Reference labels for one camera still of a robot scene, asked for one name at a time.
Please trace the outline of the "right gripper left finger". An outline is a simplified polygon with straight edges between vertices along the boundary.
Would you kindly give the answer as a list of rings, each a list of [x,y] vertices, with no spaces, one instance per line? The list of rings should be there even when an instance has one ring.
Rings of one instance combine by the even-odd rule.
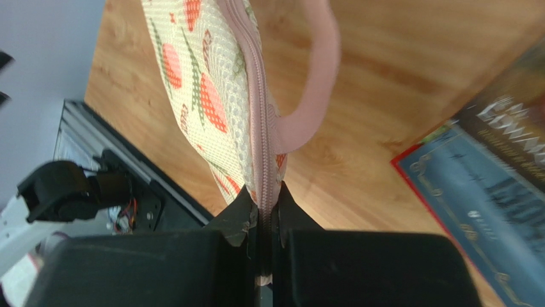
[[[66,240],[26,305],[257,306],[256,218],[242,189],[200,229]]]

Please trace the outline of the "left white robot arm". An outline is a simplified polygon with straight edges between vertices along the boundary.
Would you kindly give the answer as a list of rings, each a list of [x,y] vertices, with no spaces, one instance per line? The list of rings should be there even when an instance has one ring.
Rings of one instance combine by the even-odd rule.
[[[72,161],[38,167],[1,211],[1,274],[53,233],[69,224],[87,225],[100,210],[128,205],[133,198],[133,181],[122,171],[87,176]]]

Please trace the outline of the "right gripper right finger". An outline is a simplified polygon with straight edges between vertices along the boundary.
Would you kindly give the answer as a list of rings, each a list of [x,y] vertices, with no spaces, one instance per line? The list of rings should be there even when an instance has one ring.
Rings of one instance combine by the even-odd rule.
[[[480,306],[464,258],[433,233],[325,230],[282,185],[272,212],[275,306]]]

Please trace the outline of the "floral mesh laundry bag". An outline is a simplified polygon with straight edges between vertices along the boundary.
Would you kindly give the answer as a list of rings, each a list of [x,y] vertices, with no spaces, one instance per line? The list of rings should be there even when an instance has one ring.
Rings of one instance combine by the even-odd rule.
[[[287,155],[318,131],[340,66],[338,24],[328,1],[302,1],[312,48],[297,108],[281,116],[271,92],[249,1],[143,1],[173,114],[207,162],[227,204],[247,192],[257,206],[259,285],[273,281],[271,215]]]

